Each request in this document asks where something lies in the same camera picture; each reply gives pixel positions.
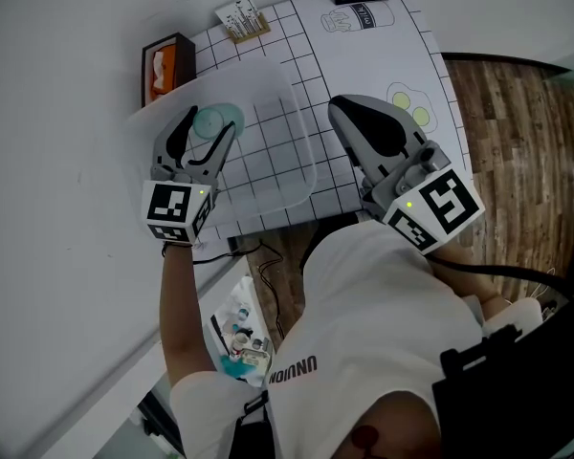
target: cable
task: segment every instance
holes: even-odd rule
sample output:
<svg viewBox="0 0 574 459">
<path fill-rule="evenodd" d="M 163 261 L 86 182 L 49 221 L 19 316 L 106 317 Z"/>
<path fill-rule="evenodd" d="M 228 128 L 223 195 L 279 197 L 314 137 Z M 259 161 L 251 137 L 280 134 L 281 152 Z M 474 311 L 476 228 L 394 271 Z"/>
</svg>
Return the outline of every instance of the cable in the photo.
<svg viewBox="0 0 574 459">
<path fill-rule="evenodd" d="M 222 258 L 226 258 L 228 256 L 244 256 L 244 255 L 248 255 L 249 253 L 253 253 L 254 251 L 258 251 L 262 246 L 264 246 L 264 244 L 260 241 L 259 245 L 257 245 L 254 249 L 252 250 L 246 250 L 246 251 L 242 251 L 242 250 L 236 250 L 236 251 L 231 251 L 228 253 L 222 253 L 221 255 L 217 255 L 213 258 L 209 258 L 208 260 L 194 260 L 193 261 L 193 265 L 203 265 L 203 264 L 210 264 L 212 262 L 216 262 L 217 260 L 220 260 Z"/>
<path fill-rule="evenodd" d="M 283 258 L 283 255 L 281 255 L 278 251 L 276 251 L 275 249 L 273 249 L 269 245 L 266 245 L 263 241 L 260 240 L 259 245 L 261 247 L 267 248 L 269 251 L 271 251 L 276 256 L 278 256 L 278 258 L 276 258 L 274 260 L 269 260 L 267 262 L 264 262 L 263 264 L 261 264 L 260 266 L 257 267 L 257 270 L 259 271 L 259 277 L 261 278 L 261 281 L 268 287 L 268 289 L 270 289 L 273 296 L 275 297 L 275 302 L 276 302 L 276 320 L 275 320 L 276 329 L 278 330 L 278 334 L 280 335 L 280 337 L 282 339 L 285 339 L 285 333 L 283 332 L 282 325 L 280 324 L 280 321 L 278 320 L 280 318 L 280 304 L 278 303 L 278 293 L 276 292 L 276 289 L 274 288 L 274 286 L 272 285 L 270 280 L 268 280 L 268 278 L 264 275 L 264 272 L 266 272 L 273 265 L 282 262 L 284 260 L 284 258 Z"/>
<path fill-rule="evenodd" d="M 548 271 L 546 271 L 546 273 L 550 273 L 551 275 L 555 275 L 555 267 L 551 267 Z M 544 291 L 542 291 L 538 295 L 534 295 L 536 293 L 536 291 L 541 287 L 541 285 L 542 284 L 540 283 L 536 286 L 536 289 L 534 289 L 534 292 L 530 295 L 530 297 L 533 297 L 534 299 L 538 299 L 541 295 L 543 295 L 544 293 L 546 293 L 546 291 L 548 291 L 548 286 L 546 286 L 544 288 Z"/>
<path fill-rule="evenodd" d="M 532 282 L 539 282 L 545 286 L 552 287 L 555 291 L 562 294 L 566 299 L 574 300 L 574 285 L 569 281 L 552 275 L 550 273 L 543 273 L 534 271 L 533 269 L 524 269 L 521 267 L 511 267 L 509 265 L 464 265 L 449 262 L 436 258 L 433 255 L 426 255 L 426 258 L 440 265 L 444 265 L 449 269 L 468 273 L 484 273 L 487 275 L 504 275 L 506 277 L 513 277 L 517 279 L 529 280 Z"/>
<path fill-rule="evenodd" d="M 252 250 L 246 250 L 246 251 L 242 251 L 242 250 L 236 250 L 236 251 L 231 251 L 229 253 L 222 253 L 221 255 L 217 255 L 213 258 L 209 258 L 208 260 L 194 260 L 193 261 L 193 265 L 202 265 L 202 264 L 209 264 L 212 262 L 216 262 L 217 260 L 220 260 L 222 258 L 226 258 L 228 256 L 244 256 L 244 255 L 248 255 L 249 253 L 253 253 L 254 251 L 258 251 L 261 247 L 265 247 L 266 249 L 268 249 L 269 251 L 271 251 L 272 253 L 274 253 L 278 258 L 275 258 L 273 260 L 268 260 L 267 262 L 264 262 L 263 264 L 259 265 L 257 267 L 257 271 L 259 272 L 259 278 L 261 279 L 261 281 L 266 285 L 266 287 L 268 289 L 270 289 L 270 292 L 273 294 L 273 296 L 275 297 L 275 303 L 276 303 L 276 329 L 278 330 L 278 334 L 280 335 L 280 337 L 282 339 L 285 339 L 285 333 L 283 332 L 283 328 L 282 325 L 280 324 L 280 321 L 278 320 L 280 318 L 280 304 L 278 302 L 278 293 L 276 292 L 276 289 L 274 288 L 274 286 L 272 285 L 272 283 L 270 282 L 270 280 L 268 279 L 268 277 L 266 277 L 264 275 L 264 273 L 270 269 L 273 265 L 279 264 L 280 262 L 282 262 L 284 260 L 283 255 L 281 255 L 278 251 L 276 251 L 275 249 L 273 249 L 270 245 L 266 245 L 263 241 L 259 240 L 259 245 L 257 245 L 254 249 Z"/>
</svg>

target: green circle sticker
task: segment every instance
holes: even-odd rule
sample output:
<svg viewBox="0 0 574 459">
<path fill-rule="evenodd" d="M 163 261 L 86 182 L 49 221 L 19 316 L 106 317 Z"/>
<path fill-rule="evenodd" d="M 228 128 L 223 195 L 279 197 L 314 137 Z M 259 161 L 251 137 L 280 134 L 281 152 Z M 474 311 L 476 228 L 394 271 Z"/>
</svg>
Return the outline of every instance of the green circle sticker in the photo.
<svg viewBox="0 0 574 459">
<path fill-rule="evenodd" d="M 398 106 L 400 109 L 407 110 L 410 107 L 410 97 L 404 92 L 398 92 L 393 95 L 393 105 Z"/>
<path fill-rule="evenodd" d="M 193 120 L 195 134 L 205 140 L 215 138 L 223 128 L 223 116 L 211 108 L 199 111 Z"/>
<path fill-rule="evenodd" d="M 430 123 L 430 113 L 423 107 L 417 107 L 412 111 L 412 118 L 420 126 L 427 126 Z"/>
</svg>

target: transparent plastic container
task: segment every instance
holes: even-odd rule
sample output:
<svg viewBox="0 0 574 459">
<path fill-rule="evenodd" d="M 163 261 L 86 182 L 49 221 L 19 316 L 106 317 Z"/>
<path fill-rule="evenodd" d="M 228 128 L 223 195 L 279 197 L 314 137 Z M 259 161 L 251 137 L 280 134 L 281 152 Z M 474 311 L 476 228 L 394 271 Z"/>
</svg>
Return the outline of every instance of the transparent plastic container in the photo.
<svg viewBox="0 0 574 459">
<path fill-rule="evenodd" d="M 192 105 L 202 110 L 217 104 L 237 106 L 245 127 L 223 167 L 205 228 L 289 208 L 311 195 L 317 171 L 293 88 L 280 65 L 259 58 L 199 77 L 128 119 L 115 146 L 137 216 L 157 136 Z M 211 145 L 205 132 L 198 135 L 191 127 L 182 163 L 204 158 Z"/>
</svg>

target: black strap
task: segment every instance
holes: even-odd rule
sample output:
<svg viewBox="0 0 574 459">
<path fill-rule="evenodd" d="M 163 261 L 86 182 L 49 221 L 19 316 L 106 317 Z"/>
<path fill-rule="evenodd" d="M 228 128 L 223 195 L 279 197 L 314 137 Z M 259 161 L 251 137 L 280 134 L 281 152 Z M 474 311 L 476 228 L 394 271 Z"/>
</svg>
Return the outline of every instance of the black strap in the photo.
<svg viewBox="0 0 574 459">
<path fill-rule="evenodd" d="M 236 421 L 230 459 L 240 459 L 242 457 L 247 457 L 248 459 L 275 459 L 275 437 L 272 432 L 272 425 L 268 419 L 266 403 L 268 403 L 267 390 L 245 404 L 245 414 Z M 261 407 L 264 409 L 263 421 L 247 425 L 242 424 L 246 417 Z"/>
</svg>

